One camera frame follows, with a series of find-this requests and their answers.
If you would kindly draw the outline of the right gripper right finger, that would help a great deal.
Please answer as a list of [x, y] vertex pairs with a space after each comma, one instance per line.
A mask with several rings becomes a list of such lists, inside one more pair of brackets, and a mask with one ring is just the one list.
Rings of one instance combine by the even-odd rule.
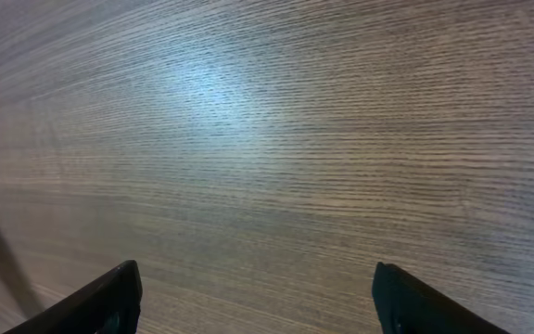
[[384, 334], [508, 334], [392, 263], [378, 263], [372, 296]]

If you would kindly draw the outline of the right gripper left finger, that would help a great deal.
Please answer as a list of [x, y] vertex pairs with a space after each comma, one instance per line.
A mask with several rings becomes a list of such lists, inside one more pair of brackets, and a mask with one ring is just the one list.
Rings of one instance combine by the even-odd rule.
[[135, 334], [142, 295], [137, 262], [128, 260], [5, 334]]

